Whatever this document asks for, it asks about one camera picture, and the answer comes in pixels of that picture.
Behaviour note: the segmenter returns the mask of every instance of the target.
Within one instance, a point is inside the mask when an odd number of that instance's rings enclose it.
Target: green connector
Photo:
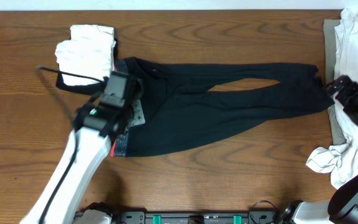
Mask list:
[[[233,224],[241,224],[241,223],[242,223],[242,217],[240,215],[234,215]]]
[[[153,216],[153,224],[161,224],[161,215]]]

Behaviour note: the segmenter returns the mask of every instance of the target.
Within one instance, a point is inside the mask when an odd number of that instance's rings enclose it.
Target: green light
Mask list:
[[[91,114],[91,115],[95,115],[97,112],[98,112],[98,111],[97,111],[96,109],[92,109],[90,114]]]

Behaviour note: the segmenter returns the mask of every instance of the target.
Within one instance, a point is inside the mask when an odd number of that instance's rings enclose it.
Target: white clothing pile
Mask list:
[[[335,34],[334,79],[348,75],[358,83],[358,11],[343,10]],[[343,106],[338,100],[335,100],[334,110],[346,143],[330,146],[329,149],[315,149],[306,165],[315,172],[331,172],[331,183],[338,189],[358,174],[358,126],[343,112]]]
[[[114,28],[97,25],[73,25],[71,40],[56,47],[55,55],[63,72],[97,78],[110,77],[114,70]],[[66,85],[90,85],[95,80],[63,75]]]

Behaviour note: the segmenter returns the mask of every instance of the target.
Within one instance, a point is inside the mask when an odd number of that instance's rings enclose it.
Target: wood grain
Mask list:
[[[324,76],[323,19],[339,11],[0,12],[0,223],[17,223],[55,170],[69,122],[34,74],[56,67],[73,24],[116,28],[119,58],[160,63],[298,62]],[[216,90],[273,84],[241,80]],[[84,96],[62,93],[71,109]],[[329,176],[305,166],[332,143],[327,112],[269,121],[207,146],[164,156],[112,158],[96,171],[81,207],[105,201],[147,210],[247,210],[258,200],[329,200]]]

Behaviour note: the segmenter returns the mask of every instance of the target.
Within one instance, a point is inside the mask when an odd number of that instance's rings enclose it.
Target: dark leggings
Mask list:
[[[314,78],[314,65],[161,65],[127,58],[127,71],[144,83],[146,123],[129,130],[126,153],[155,156],[203,146],[264,121],[325,110],[333,104]],[[208,91],[215,85],[263,78],[280,83],[247,91]]]

